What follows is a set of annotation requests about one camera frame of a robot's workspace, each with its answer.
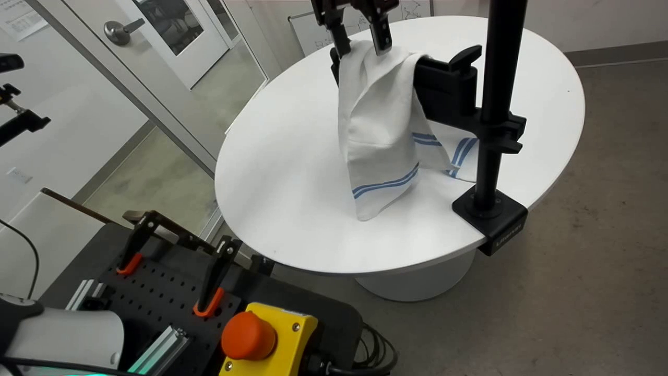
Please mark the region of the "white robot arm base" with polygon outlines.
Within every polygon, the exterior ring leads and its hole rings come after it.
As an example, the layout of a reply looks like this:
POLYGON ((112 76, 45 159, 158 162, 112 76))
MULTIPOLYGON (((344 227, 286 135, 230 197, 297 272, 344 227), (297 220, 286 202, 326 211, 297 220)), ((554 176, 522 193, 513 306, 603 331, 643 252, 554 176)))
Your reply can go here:
POLYGON ((0 296, 0 355, 118 370, 126 327, 112 310, 66 310, 12 294, 0 296))

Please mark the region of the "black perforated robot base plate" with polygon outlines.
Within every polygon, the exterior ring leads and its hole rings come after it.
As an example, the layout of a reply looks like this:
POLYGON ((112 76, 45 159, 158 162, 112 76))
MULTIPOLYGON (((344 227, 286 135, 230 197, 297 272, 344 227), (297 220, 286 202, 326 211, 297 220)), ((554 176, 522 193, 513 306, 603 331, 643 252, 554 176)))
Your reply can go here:
POLYGON ((352 366, 363 331, 363 319, 352 306, 280 282, 256 266, 244 268, 232 263, 221 282, 225 288, 221 305, 214 318, 199 319, 193 306, 211 252, 169 241, 171 249, 164 257, 145 259, 131 276, 118 276, 116 266, 130 234, 116 224, 103 226, 41 294, 45 305, 62 309, 82 282, 100 282, 105 293, 96 306, 124 319, 126 360, 139 359, 166 327, 173 326, 185 331, 189 344, 164 370, 164 376, 219 376, 225 359, 221 351, 224 326, 248 302, 265 302, 320 319, 299 376, 326 376, 332 368, 349 370, 352 366))

